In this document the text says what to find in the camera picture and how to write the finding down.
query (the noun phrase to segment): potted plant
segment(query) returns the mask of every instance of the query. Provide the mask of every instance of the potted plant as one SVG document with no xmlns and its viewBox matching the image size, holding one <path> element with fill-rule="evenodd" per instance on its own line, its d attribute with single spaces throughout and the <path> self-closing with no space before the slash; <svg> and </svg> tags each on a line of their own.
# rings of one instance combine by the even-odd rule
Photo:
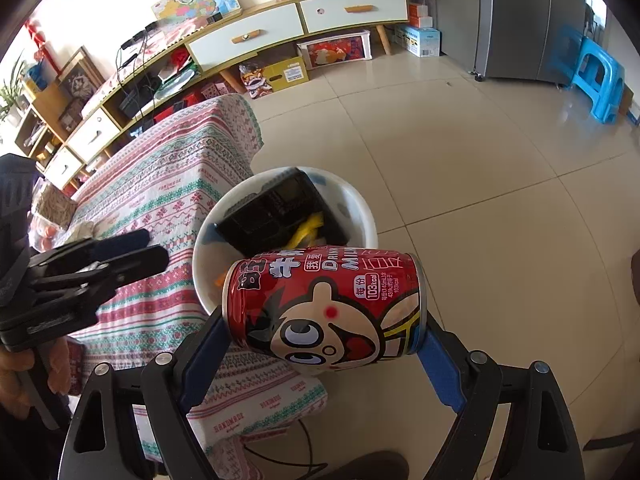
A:
<svg viewBox="0 0 640 480">
<path fill-rule="evenodd" d="M 24 69 L 24 65 L 25 61 L 18 57 L 11 69 L 9 82 L 7 83 L 6 80 L 3 80 L 0 87 L 0 100 L 3 101 L 0 105 L 0 122 L 8 120 L 13 126 L 18 126 L 21 120 L 16 100 L 21 94 L 20 74 Z"/>
</svg>

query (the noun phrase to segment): wooden drawer handle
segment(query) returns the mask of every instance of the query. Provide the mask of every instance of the wooden drawer handle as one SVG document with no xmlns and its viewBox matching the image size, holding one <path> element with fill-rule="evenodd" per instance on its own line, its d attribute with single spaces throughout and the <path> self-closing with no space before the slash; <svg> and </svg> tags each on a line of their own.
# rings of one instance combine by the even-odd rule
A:
<svg viewBox="0 0 640 480">
<path fill-rule="evenodd" d="M 370 10 L 375 10 L 376 6 L 373 5 L 356 5 L 353 7 L 345 7 L 344 10 L 347 12 L 369 12 Z"/>
<path fill-rule="evenodd" d="M 98 137 L 100 137 L 100 134 L 102 133 L 101 130 L 97 130 L 95 135 L 91 138 L 91 140 L 89 140 L 89 142 L 87 144 L 91 144 L 92 142 L 94 142 L 95 139 L 97 139 Z"/>
<path fill-rule="evenodd" d="M 231 43 L 234 43 L 234 44 L 242 43 L 243 41 L 250 40 L 251 38 L 257 38 L 258 36 L 261 35 L 261 33 L 262 33 L 262 30 L 260 30 L 260 28 L 258 30 L 252 30 L 251 32 L 243 34 L 242 36 L 231 38 Z"/>
</svg>

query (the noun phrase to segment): tile floor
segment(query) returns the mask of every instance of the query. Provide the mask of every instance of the tile floor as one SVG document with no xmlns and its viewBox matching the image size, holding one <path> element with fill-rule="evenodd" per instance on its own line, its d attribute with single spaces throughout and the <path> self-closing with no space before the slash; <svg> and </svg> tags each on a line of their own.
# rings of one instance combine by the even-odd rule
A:
<svg viewBox="0 0 640 480">
<path fill-rule="evenodd" d="M 315 166 L 351 182 L 380 247 L 420 257 L 430 309 L 447 330 L 498 362 L 551 365 L 581 444 L 639 427 L 640 306 L 629 261 L 640 248 L 640 130 L 596 123 L 579 91 L 477 83 L 444 56 L 376 52 L 310 75 L 252 102 L 265 143 L 254 171 Z M 337 466 L 394 449 L 412 480 L 423 478 L 454 415 L 417 358 L 322 380 L 330 402 L 307 421 L 316 461 Z M 498 412 L 479 480 L 506 414 Z M 298 426 L 255 447 L 306 460 Z M 585 453 L 587 478 L 608 478 L 623 452 Z M 256 461 L 269 479 L 300 474 Z"/>
</svg>

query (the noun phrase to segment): white bowl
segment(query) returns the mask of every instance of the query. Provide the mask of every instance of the white bowl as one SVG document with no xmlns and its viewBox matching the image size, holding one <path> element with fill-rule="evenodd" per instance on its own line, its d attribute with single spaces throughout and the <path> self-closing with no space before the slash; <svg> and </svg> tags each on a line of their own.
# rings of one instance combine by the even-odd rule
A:
<svg viewBox="0 0 640 480">
<path fill-rule="evenodd" d="M 200 303 L 208 314 L 222 304 L 222 287 L 216 286 L 214 282 L 226 273 L 234 262 L 244 258 L 239 251 L 221 239 L 213 226 L 225 217 L 229 208 L 249 194 L 260 192 L 266 182 L 288 169 L 290 168 L 263 171 L 242 181 L 213 206 L 202 223 L 193 249 L 193 282 Z M 376 223 L 360 193 L 351 184 L 328 171 L 315 168 L 299 169 L 309 176 L 334 213 L 338 224 L 348 236 L 348 245 L 377 249 Z"/>
</svg>

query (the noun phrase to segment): screw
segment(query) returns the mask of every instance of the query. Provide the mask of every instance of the screw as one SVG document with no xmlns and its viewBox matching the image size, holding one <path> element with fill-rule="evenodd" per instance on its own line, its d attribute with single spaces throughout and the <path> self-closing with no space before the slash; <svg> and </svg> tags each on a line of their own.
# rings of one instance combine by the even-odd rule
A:
<svg viewBox="0 0 640 480">
<path fill-rule="evenodd" d="M 475 352 L 471 352 L 471 360 L 475 362 L 477 365 L 483 365 L 486 362 L 486 354 L 479 350 Z"/>
<path fill-rule="evenodd" d="M 544 361 L 536 361 L 533 367 L 536 369 L 536 371 L 540 372 L 541 374 L 546 374 L 549 371 L 549 365 L 546 364 Z"/>
<path fill-rule="evenodd" d="M 158 354 L 156 356 L 156 363 L 158 363 L 159 365 L 167 365 L 171 362 L 171 359 L 173 357 L 174 356 L 169 354 L 169 352 L 162 352 L 161 354 Z"/>
<path fill-rule="evenodd" d="M 107 363 L 100 363 L 97 367 L 94 368 L 94 373 L 96 375 L 104 375 L 109 371 L 109 365 Z"/>
</svg>

